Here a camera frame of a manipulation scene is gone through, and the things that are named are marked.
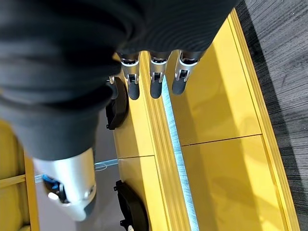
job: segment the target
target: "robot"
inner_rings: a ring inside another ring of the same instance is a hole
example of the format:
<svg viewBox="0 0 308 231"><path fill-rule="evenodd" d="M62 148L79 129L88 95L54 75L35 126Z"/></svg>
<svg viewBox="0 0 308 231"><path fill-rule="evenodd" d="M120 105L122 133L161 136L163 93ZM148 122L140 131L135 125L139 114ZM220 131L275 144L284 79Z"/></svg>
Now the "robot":
<svg viewBox="0 0 308 231"><path fill-rule="evenodd" d="M157 99L169 56L179 50L172 91L182 94L236 2L2 1L0 117L44 175L46 196L73 220L94 208L92 147L99 111L117 97L113 76L122 66L137 100L139 55L149 51Z"/></svg>

